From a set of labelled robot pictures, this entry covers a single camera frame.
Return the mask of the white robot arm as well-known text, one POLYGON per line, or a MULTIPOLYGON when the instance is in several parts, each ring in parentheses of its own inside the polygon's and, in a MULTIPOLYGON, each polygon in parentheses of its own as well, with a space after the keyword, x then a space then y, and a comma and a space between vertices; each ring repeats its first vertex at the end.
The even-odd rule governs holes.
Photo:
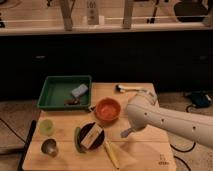
POLYGON ((131 131, 152 125, 213 149, 213 117, 161 108, 155 102, 143 92, 128 101, 125 113, 131 131))

